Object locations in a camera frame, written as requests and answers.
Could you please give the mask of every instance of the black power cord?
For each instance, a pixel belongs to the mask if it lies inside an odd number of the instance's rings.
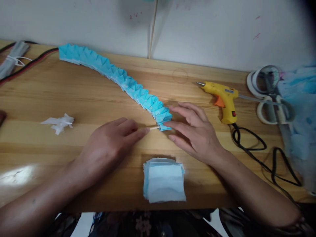
[[[282,192],[284,192],[286,194],[286,196],[293,202],[294,199],[292,198],[292,196],[285,190],[283,189],[280,185],[278,185],[278,183],[276,182],[276,178],[279,178],[285,182],[288,182],[290,184],[293,184],[295,186],[301,187],[302,183],[300,182],[300,180],[297,178],[296,174],[294,173],[290,162],[288,161],[288,159],[286,158],[283,150],[279,147],[274,147],[273,148],[273,158],[272,158],[272,169],[270,169],[265,163],[263,163],[262,161],[260,161],[259,159],[257,159],[250,151],[260,151],[260,150],[265,150],[267,148],[267,144],[262,140],[261,137],[259,137],[257,134],[255,134],[254,132],[250,131],[247,128],[243,128],[243,127],[238,127],[236,123],[233,123],[232,126],[234,127],[234,130],[232,132],[232,138],[234,143],[241,149],[244,150],[244,152],[246,152],[252,159],[254,159],[256,162],[258,162],[263,168],[265,168],[268,172],[271,173],[271,180],[273,182],[273,184],[275,184],[279,189],[282,190]],[[247,132],[249,132],[250,134],[254,135],[263,145],[263,148],[245,148],[243,145],[241,145],[240,143],[240,139],[241,139],[241,134],[240,134],[240,130],[245,130]],[[296,183],[293,181],[290,181],[288,179],[282,178],[280,176],[278,176],[276,174],[277,172],[277,152],[281,153],[282,159],[285,162],[286,167],[289,169],[292,177],[295,179]]]

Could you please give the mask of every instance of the stack of blue paper squares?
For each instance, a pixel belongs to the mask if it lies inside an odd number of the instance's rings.
[[[159,101],[158,97],[148,94],[148,90],[144,89],[142,85],[137,84],[137,81],[128,76],[125,70],[110,64],[108,58],[97,54],[87,47],[65,44],[59,47],[59,59],[87,66],[111,79],[133,100],[140,104],[143,109],[148,110],[154,117],[160,131],[171,129],[163,125],[164,122],[170,121],[172,118],[169,109],[164,107],[163,102]]]
[[[186,201],[184,167],[168,158],[152,158],[144,163],[145,199],[150,203]]]

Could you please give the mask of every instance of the hot glue gun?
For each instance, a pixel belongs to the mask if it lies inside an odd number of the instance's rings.
[[[238,90],[214,82],[197,83],[202,86],[202,89],[204,89],[205,92],[217,97],[217,101],[214,105],[222,107],[223,118],[221,122],[225,124],[235,123],[237,121],[237,117],[233,99],[238,97]]]

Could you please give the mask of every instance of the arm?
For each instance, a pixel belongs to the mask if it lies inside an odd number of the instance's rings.
[[[186,118],[189,125],[170,121],[165,125],[182,133],[190,144],[176,135],[169,138],[199,161],[212,166],[232,189],[241,207],[259,223],[285,227],[301,217],[289,199],[260,179],[219,143],[204,110],[191,103],[179,103],[170,110]]]
[[[0,209],[0,236],[36,236],[79,193],[95,184],[149,132],[120,118],[96,129],[79,157],[49,181]]]

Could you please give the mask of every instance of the wooden stick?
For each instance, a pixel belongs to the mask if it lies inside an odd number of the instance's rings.
[[[158,129],[159,126],[156,126],[156,127],[149,127],[150,130],[154,130],[154,129]]]
[[[150,56],[151,56],[152,38],[154,37],[154,29],[155,29],[155,22],[156,22],[157,6],[158,6],[158,0],[156,0],[155,14],[154,14],[154,22],[153,22],[153,24],[152,24],[152,29],[151,29],[151,37],[150,37],[150,44],[149,44],[149,50],[148,50],[148,58],[149,58],[149,59],[150,59]]]

